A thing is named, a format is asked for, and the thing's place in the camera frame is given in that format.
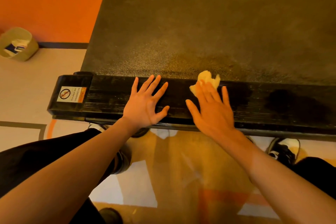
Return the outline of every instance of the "hand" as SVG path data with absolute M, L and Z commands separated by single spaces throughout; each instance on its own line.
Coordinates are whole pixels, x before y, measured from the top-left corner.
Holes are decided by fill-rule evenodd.
M 123 118 L 131 121 L 137 129 L 157 124 L 168 113 L 169 106 L 163 108 L 161 112 L 155 113 L 155 106 L 166 92 L 168 82 L 164 83 L 161 89 L 152 96 L 153 91 L 161 80 L 161 76 L 158 75 L 155 81 L 151 83 L 153 79 L 154 75 L 151 75 L 137 92 L 139 78 L 136 77 L 132 86 L 131 96 L 124 108 Z
M 220 143 L 223 137 L 231 137 L 238 132 L 234 126 L 233 111 L 225 86 L 222 87 L 222 95 L 223 102 L 212 84 L 203 81 L 202 85 L 200 82 L 196 83 L 196 97 L 201 107 L 201 113 L 191 100 L 186 100 L 197 128 L 207 136 L 212 137 L 217 143 Z

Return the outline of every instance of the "beige trash bin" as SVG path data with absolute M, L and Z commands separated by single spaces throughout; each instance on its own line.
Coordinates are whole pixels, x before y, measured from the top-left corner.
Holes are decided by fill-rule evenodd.
M 23 41 L 27 43 L 26 48 L 16 54 L 8 54 L 4 49 L 12 43 L 12 41 Z M 15 27 L 6 31 L 0 36 L 0 55 L 18 61 L 26 61 L 35 54 L 39 49 L 39 45 L 33 38 L 31 33 L 23 28 Z

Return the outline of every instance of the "beige floor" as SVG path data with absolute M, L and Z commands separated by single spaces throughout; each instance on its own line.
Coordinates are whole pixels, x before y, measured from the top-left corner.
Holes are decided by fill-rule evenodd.
M 19 63 L 0 59 L 0 151 L 76 133 L 85 122 L 51 120 L 46 111 L 57 77 L 80 69 L 85 50 L 41 49 Z M 254 137 L 265 149 L 271 138 Z M 132 165 L 91 193 L 98 209 L 125 223 L 280 223 L 239 165 L 197 132 L 153 129 L 131 138 Z M 336 164 L 336 143 L 301 140 L 299 158 Z

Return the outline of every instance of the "warning sticker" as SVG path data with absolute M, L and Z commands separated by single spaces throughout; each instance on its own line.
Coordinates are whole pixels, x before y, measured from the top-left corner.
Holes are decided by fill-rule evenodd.
M 71 102 L 82 103 L 84 100 L 86 87 L 71 87 L 62 86 L 57 101 L 58 102 Z

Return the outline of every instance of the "finger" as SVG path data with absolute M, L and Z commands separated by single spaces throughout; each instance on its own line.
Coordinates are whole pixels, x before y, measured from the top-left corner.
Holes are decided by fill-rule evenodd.
M 131 95 L 134 95 L 135 93 L 138 92 L 138 82 L 139 82 L 139 78 L 136 77 L 132 85 Z
M 153 96 L 153 101 L 155 104 L 159 101 L 159 99 L 163 96 L 163 94 L 165 94 L 167 88 L 168 88 L 168 82 L 165 82 L 162 85 L 161 89 L 159 89 L 157 93 Z
M 230 101 L 229 101 L 229 94 L 228 94 L 228 89 L 226 88 L 226 86 L 223 86 L 222 87 L 222 96 L 223 96 L 223 103 L 230 107 Z
M 155 88 L 158 86 L 160 80 L 161 80 L 161 75 L 158 75 L 156 79 L 154 80 L 154 82 L 152 82 L 151 85 L 148 87 L 148 89 L 146 90 L 146 93 L 151 95 L 153 91 L 155 90 Z
M 211 103 L 214 101 L 211 93 L 208 91 L 207 87 L 206 87 L 206 84 L 205 84 L 205 81 L 201 80 L 203 83 L 202 83 L 202 90 L 203 90 L 203 93 L 204 93 L 204 96 L 205 96 L 205 99 L 207 100 L 208 103 Z
M 213 99 L 216 102 L 220 102 L 221 103 L 222 102 L 221 97 L 219 96 L 218 91 L 213 87 L 213 85 L 210 82 L 207 82 L 206 83 L 206 87 L 207 87 L 207 90 L 212 95 Z
M 169 110 L 169 106 L 165 106 L 165 108 L 163 108 L 163 110 L 157 114 L 155 114 L 155 119 L 154 119 L 154 124 L 157 124 L 160 120 L 162 120 L 164 117 L 167 116 L 168 114 L 168 110 Z
M 145 82 L 143 83 L 143 85 L 141 86 L 141 88 L 140 88 L 140 90 L 139 90 L 139 93 L 144 93 L 144 92 L 147 90 L 147 88 L 148 88 L 148 86 L 150 85 L 150 83 L 153 81 L 153 79 L 154 79 L 154 75 L 152 74 L 152 75 L 147 79 L 147 81 L 145 81 Z
M 196 120 L 197 120 L 197 119 L 200 119 L 200 118 L 201 118 L 201 114 L 200 114 L 200 112 L 198 111 L 196 105 L 195 105 L 190 99 L 187 99 L 187 100 L 185 101 L 185 103 L 187 104 L 187 107 L 188 107 L 188 109 L 189 109 L 189 111 L 190 111 L 190 113 L 191 113 L 191 116 L 192 116 L 194 122 L 195 122 L 195 119 L 196 119 Z
M 196 97 L 198 99 L 199 105 L 202 106 L 207 101 L 205 99 L 201 83 L 199 81 L 196 82 Z

